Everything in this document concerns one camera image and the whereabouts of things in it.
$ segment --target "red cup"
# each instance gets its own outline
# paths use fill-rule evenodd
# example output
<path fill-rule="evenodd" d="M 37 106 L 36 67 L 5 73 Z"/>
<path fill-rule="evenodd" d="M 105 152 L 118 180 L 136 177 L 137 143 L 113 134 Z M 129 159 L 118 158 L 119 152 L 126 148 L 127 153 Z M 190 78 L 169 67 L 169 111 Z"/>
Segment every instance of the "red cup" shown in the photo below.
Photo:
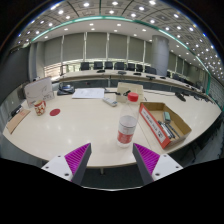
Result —
<path fill-rule="evenodd" d="M 38 116 L 45 112 L 46 102 L 44 100 L 38 100 L 33 105 Z"/>

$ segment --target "white table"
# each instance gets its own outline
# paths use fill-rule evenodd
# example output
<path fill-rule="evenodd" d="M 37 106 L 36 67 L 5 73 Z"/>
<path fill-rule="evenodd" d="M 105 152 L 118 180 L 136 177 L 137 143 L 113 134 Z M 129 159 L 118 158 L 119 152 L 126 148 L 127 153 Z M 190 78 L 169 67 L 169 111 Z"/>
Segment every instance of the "white table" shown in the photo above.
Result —
<path fill-rule="evenodd" d="M 166 103 L 192 129 L 184 141 L 168 149 L 162 149 L 150 128 L 139 116 L 133 142 L 160 155 L 174 152 L 195 140 L 221 113 L 217 105 L 204 100 L 197 101 L 192 96 L 186 97 L 186 102 L 183 102 L 174 96 L 174 93 L 149 92 L 153 93 L 144 92 L 148 102 Z M 113 93 L 105 95 L 116 99 Z M 24 152 L 47 161 L 91 142 L 92 154 L 87 164 L 89 168 L 118 167 L 136 163 L 132 154 L 132 145 L 123 149 L 116 144 L 122 103 L 118 103 L 117 107 L 111 107 L 102 99 L 72 99 L 71 95 L 57 96 L 55 92 L 55 99 L 47 101 L 46 104 L 45 114 L 37 116 L 34 108 L 28 108 L 25 101 L 22 106 L 30 109 L 31 113 L 18 125 L 12 135 L 5 128 L 4 136 Z M 61 110 L 61 113 L 50 116 L 50 111 L 57 108 Z"/>
<path fill-rule="evenodd" d="M 148 73 L 143 73 L 141 72 L 141 76 L 136 76 L 133 75 L 133 71 L 125 71 L 125 75 L 119 75 L 118 74 L 119 70 L 105 70 L 104 73 L 97 73 L 97 70 L 85 70 L 85 71 L 78 71 L 78 72 L 69 72 L 64 74 L 58 79 L 54 79 L 54 81 L 60 81 L 60 82 L 66 82 L 66 81 L 78 81 L 78 80 L 89 80 L 89 79 L 119 79 L 121 78 L 122 80 L 135 80 L 135 81 L 144 81 L 144 82 L 151 82 L 151 83 L 158 83 L 158 84 L 163 84 L 163 85 L 168 85 L 168 86 L 173 86 L 173 87 L 179 87 L 182 88 L 183 90 L 188 90 L 192 92 L 196 92 L 197 94 L 201 96 L 206 96 L 206 94 L 202 93 L 201 90 L 193 87 L 195 90 L 191 89 L 191 86 L 188 85 L 187 87 L 186 83 L 177 81 L 175 79 L 171 79 L 166 77 L 166 79 L 161 79 L 159 75 L 154 75 L 154 74 L 148 74 Z M 149 80 L 146 76 L 152 76 L 155 77 L 153 80 Z"/>

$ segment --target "pillar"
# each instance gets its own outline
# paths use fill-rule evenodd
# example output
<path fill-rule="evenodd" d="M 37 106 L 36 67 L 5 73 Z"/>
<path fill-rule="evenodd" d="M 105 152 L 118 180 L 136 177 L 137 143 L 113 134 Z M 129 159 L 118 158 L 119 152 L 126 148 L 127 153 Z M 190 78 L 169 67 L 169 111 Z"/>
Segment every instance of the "pillar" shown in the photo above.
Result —
<path fill-rule="evenodd" d="M 166 76 L 169 61 L 169 40 L 159 35 L 152 36 L 151 67 L 157 75 Z"/>

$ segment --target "wall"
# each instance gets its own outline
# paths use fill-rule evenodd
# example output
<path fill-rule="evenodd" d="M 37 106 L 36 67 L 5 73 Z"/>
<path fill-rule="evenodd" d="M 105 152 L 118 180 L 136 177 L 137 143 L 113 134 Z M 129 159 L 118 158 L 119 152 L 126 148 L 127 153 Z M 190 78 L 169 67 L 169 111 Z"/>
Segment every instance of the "wall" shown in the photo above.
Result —
<path fill-rule="evenodd" d="M 18 86 L 27 82 L 30 47 L 21 48 L 8 55 L 0 68 L 0 105 Z"/>

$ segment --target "whiteboard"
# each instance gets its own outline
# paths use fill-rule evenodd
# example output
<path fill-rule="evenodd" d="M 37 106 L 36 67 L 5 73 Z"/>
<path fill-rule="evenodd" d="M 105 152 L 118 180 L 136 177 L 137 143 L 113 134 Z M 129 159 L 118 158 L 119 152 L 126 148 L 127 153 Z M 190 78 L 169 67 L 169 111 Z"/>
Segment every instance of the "whiteboard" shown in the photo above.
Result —
<path fill-rule="evenodd" d="M 29 107 L 33 107 L 37 100 L 48 101 L 54 99 L 51 78 L 47 77 L 29 83 L 24 87 L 24 93 Z"/>

